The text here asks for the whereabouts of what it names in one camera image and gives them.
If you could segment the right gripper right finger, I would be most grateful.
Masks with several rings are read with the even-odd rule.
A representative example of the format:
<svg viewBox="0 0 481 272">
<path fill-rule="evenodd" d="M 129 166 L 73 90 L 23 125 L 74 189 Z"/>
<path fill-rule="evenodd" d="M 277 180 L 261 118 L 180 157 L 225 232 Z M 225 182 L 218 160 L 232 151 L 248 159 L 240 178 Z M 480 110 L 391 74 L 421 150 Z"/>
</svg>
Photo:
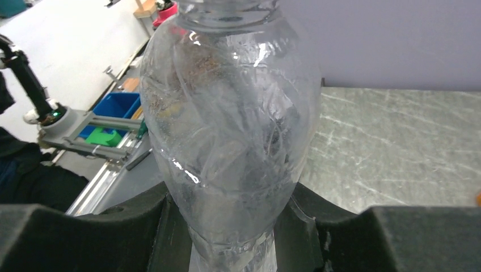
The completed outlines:
<svg viewBox="0 0 481 272">
<path fill-rule="evenodd" d="M 354 214 L 298 184 L 274 227 L 279 271 L 479 271 L 480 208 Z"/>
</svg>

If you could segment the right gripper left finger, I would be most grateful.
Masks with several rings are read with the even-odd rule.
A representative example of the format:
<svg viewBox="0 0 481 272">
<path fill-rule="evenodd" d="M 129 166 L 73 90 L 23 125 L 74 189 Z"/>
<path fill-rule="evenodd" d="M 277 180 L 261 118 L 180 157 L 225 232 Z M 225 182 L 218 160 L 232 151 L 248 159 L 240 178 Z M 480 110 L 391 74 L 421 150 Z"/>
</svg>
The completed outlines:
<svg viewBox="0 0 481 272">
<path fill-rule="evenodd" d="M 2 271 L 188 271 L 191 246 L 164 183 L 99 214 L 1 206 Z"/>
</svg>

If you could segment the clear water bottle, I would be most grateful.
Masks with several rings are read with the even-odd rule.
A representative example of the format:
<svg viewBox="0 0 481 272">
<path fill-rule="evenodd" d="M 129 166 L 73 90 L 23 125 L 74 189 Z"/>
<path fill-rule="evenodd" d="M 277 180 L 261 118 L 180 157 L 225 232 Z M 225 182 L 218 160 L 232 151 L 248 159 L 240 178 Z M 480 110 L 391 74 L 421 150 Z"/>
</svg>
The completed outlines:
<svg viewBox="0 0 481 272">
<path fill-rule="evenodd" d="M 163 181 L 205 271 L 276 271 L 275 222 L 305 166 L 321 75 L 280 1 L 178 1 L 140 66 Z"/>
</svg>

